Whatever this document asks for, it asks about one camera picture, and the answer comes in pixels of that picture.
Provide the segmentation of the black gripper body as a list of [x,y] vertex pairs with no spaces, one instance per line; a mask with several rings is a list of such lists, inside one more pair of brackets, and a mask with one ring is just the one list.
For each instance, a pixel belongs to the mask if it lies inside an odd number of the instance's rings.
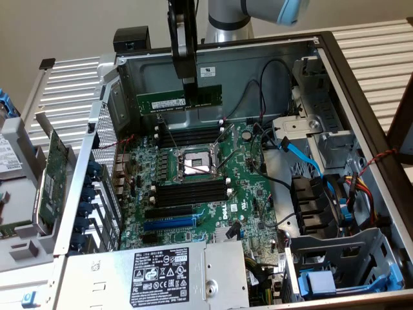
[[194,1],[168,1],[172,61],[179,79],[196,76],[197,26]]

